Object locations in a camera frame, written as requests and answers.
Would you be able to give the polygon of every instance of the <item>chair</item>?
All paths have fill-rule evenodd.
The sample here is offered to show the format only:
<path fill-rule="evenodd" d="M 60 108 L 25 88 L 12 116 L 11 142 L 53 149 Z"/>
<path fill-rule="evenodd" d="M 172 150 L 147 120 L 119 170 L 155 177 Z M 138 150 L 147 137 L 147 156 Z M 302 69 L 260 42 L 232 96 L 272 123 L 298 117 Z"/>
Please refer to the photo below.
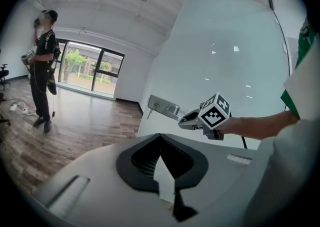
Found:
<path fill-rule="evenodd" d="M 8 64 L 2 64 L 1 71 L 0 71 L 0 85 L 3 86 L 3 90 L 6 90 L 6 84 L 10 84 L 10 82 L 6 81 L 6 76 L 9 75 L 9 71 L 6 68 Z"/>
<path fill-rule="evenodd" d="M 4 93 L 0 93 L 0 104 L 1 102 L 5 101 L 4 99 Z M 8 126 L 11 126 L 10 120 L 9 119 L 4 119 L 4 116 L 0 113 L 0 123 L 8 123 Z"/>

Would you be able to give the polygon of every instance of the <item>black t-shirt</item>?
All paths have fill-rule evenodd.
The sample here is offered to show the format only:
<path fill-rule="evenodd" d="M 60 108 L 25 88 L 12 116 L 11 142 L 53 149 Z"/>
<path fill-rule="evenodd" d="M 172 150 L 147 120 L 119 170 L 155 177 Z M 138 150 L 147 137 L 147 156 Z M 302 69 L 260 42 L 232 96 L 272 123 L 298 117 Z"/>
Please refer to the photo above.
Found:
<path fill-rule="evenodd" d="M 50 35 L 46 45 L 46 38 L 49 33 L 52 33 L 52 35 Z M 41 35 L 40 39 L 37 42 L 37 49 L 36 49 L 35 55 L 43 56 L 47 54 L 53 54 L 55 51 L 55 47 L 56 47 L 56 35 L 51 29 Z M 35 71 L 45 71 L 48 69 L 48 62 L 34 61 L 33 64 L 30 65 L 31 73 L 34 71 L 34 68 L 35 68 Z"/>

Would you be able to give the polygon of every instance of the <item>white paper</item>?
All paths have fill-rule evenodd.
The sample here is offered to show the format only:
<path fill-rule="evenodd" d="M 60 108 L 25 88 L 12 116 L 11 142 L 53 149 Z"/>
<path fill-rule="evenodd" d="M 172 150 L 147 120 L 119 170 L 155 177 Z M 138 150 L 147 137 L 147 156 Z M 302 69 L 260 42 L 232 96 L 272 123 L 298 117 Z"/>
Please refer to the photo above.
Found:
<path fill-rule="evenodd" d="M 320 42 L 313 45 L 300 65 L 284 83 L 301 120 L 320 118 Z"/>

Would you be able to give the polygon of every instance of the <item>baseboard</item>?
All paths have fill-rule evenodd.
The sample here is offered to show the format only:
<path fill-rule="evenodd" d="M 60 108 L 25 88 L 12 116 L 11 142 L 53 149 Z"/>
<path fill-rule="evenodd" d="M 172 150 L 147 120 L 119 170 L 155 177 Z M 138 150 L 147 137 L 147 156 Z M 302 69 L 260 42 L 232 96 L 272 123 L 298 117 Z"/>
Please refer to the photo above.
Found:
<path fill-rule="evenodd" d="M 131 104 L 137 104 L 138 107 L 139 107 L 139 110 L 141 112 L 141 114 L 143 115 L 144 114 L 144 111 L 142 110 L 141 106 L 140 106 L 140 103 L 137 102 L 137 101 L 130 101 L 130 100 L 126 100 L 126 99 L 121 99 L 121 98 L 116 98 L 115 99 L 116 101 L 120 101 L 120 102 L 126 102 L 126 103 L 131 103 Z"/>
<path fill-rule="evenodd" d="M 28 75 L 22 75 L 22 76 L 17 76 L 17 77 L 11 77 L 11 78 L 6 78 L 5 81 L 14 81 L 14 80 L 18 80 L 18 79 L 22 79 L 22 78 L 27 78 Z"/>

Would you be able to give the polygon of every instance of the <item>person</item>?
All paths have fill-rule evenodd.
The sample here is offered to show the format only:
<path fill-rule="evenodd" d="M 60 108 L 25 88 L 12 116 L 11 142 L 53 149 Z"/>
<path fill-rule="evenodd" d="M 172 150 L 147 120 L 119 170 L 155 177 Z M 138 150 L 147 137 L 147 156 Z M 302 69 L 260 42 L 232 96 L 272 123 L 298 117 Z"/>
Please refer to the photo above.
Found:
<path fill-rule="evenodd" d="M 299 33 L 298 60 L 295 68 L 308 53 L 315 36 L 316 30 L 307 17 Z M 283 92 L 281 99 L 289 110 L 266 117 L 230 117 L 216 129 L 222 134 L 234 134 L 257 140 L 275 137 L 283 128 L 297 123 L 300 119 L 298 111 L 286 90 Z"/>
<path fill-rule="evenodd" d="M 34 122 L 33 126 L 38 127 L 44 123 L 43 131 L 45 133 L 48 133 L 52 128 L 46 92 L 49 77 L 49 61 L 54 58 L 56 48 L 56 35 L 52 28 L 57 19 L 58 14 L 54 10 L 43 11 L 41 13 L 39 22 L 43 27 L 43 33 L 40 39 L 38 39 L 37 31 L 35 31 L 37 49 L 35 56 L 29 60 L 30 86 L 36 114 L 38 115 L 38 119 Z"/>

